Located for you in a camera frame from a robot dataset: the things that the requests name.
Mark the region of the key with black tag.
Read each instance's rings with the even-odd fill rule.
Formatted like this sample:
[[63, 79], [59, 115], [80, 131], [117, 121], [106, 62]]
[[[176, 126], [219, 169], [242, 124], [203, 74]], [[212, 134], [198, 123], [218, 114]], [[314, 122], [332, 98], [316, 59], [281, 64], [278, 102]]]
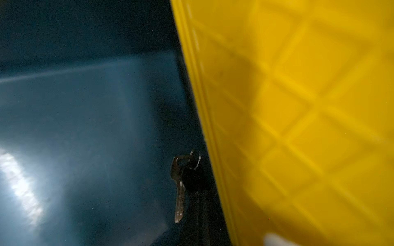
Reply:
[[175, 182], [174, 223], [180, 224], [178, 246], [211, 246], [208, 190], [200, 169], [202, 155], [198, 150], [175, 156], [170, 178]]

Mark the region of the yellow plastic drawer box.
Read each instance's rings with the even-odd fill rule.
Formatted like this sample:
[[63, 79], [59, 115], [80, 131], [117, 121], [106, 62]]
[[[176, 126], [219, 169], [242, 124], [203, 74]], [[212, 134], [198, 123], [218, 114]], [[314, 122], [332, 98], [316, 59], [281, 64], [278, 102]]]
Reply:
[[232, 243], [393, 245], [393, 1], [171, 7]]

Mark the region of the dark teal plastic drawer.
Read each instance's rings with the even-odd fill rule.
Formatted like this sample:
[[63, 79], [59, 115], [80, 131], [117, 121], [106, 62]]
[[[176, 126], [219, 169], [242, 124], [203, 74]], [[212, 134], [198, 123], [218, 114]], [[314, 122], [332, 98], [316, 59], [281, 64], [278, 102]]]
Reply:
[[169, 1], [1, 1], [1, 245], [178, 246], [192, 150], [228, 246]]

